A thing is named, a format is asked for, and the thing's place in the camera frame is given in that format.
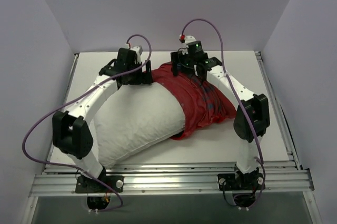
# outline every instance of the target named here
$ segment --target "red shirt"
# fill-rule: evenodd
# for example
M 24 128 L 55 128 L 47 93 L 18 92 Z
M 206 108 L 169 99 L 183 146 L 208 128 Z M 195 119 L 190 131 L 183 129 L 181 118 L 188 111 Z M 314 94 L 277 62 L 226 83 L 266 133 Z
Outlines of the red shirt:
M 235 117 L 236 109 L 216 87 L 201 83 L 195 75 L 173 76 L 171 63 L 153 70 L 152 77 L 174 95 L 185 113 L 185 130 L 172 137 L 175 140 L 190 136 L 198 128 Z

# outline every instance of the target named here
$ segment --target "white platform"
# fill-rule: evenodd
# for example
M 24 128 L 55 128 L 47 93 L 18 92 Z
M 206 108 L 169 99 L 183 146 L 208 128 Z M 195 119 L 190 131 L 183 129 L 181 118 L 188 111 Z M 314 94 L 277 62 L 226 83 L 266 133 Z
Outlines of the white platform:
M 81 53 L 67 101 L 85 92 L 93 83 L 99 70 L 116 55 L 117 53 L 111 52 Z M 148 53 L 144 52 L 142 59 L 144 60 L 147 55 Z M 220 52 L 209 52 L 209 57 L 212 56 L 220 59 Z M 170 52 L 154 52 L 151 58 L 152 69 L 157 69 L 160 64 L 168 61 L 170 61 Z M 228 71 L 248 89 L 257 94 L 267 95 L 253 51 L 225 52 L 225 62 Z M 269 109 L 271 125 L 261 143 L 264 160 L 288 161 L 289 158 L 271 104 Z M 93 123 L 90 124 L 90 130 L 95 140 L 93 152 L 97 156 L 98 147 Z M 120 164 L 236 162 L 240 141 L 241 139 L 234 132 L 233 120 L 227 120 L 222 124 L 213 124 L 197 130 L 191 137 L 181 141 L 168 139 L 160 142 L 121 161 Z M 53 149 L 51 161 L 73 164 L 72 160 L 57 148 Z

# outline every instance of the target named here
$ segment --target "bolt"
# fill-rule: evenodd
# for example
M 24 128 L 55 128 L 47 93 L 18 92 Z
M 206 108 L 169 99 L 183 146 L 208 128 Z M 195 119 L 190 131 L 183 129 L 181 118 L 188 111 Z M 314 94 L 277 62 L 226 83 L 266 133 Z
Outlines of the bolt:
M 258 179 L 257 179 L 257 183 L 258 183 L 259 185 L 262 185 L 262 184 L 263 184 L 263 178 L 261 178 L 261 177 L 258 178 Z
M 220 185 L 226 185 L 226 179 L 224 179 L 224 178 L 219 179 L 219 184 Z
M 117 182 L 116 182 L 116 187 L 117 187 L 117 188 L 122 188 L 123 185 L 124 185 L 123 181 L 117 180 Z

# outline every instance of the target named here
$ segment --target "aluminum frame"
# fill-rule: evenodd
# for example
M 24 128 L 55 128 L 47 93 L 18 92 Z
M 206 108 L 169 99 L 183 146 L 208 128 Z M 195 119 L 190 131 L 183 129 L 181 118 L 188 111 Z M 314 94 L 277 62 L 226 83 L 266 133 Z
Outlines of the aluminum frame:
M 283 162 L 266 162 L 265 192 L 302 191 L 313 223 L 322 223 L 314 200 L 313 183 L 310 172 L 302 170 L 294 143 L 286 125 L 282 108 L 264 69 L 261 52 L 255 52 L 270 102 L 274 108 L 277 123 L 288 151 L 290 160 Z M 75 54 L 70 72 L 65 100 L 72 84 L 79 54 Z M 108 174 L 125 176 L 122 195 L 168 195 L 168 194 L 216 194 L 218 188 L 217 174 L 233 172 L 234 163 L 212 164 L 167 164 L 167 165 L 116 165 L 108 169 Z M 22 223 L 31 223 L 38 197 L 84 196 L 75 194 L 76 170 L 66 167 L 47 165 L 42 175 L 34 179 L 29 202 Z

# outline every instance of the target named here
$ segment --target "white wall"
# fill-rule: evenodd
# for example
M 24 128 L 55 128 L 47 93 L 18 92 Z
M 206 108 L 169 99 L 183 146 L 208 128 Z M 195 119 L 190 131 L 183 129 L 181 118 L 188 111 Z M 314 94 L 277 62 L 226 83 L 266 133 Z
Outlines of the white wall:
M 19 223 L 35 173 L 21 143 L 30 126 L 62 102 L 73 54 L 44 0 L 0 0 L 0 223 Z M 45 158 L 51 121 L 28 151 Z
M 336 223 L 337 1 L 290 0 L 263 59 L 325 223 Z
M 289 0 L 46 0 L 75 52 L 112 49 L 142 33 L 154 50 L 179 45 L 183 25 L 192 18 L 213 21 L 226 50 L 261 50 Z M 206 24 L 188 32 L 206 50 L 219 50 L 216 33 Z

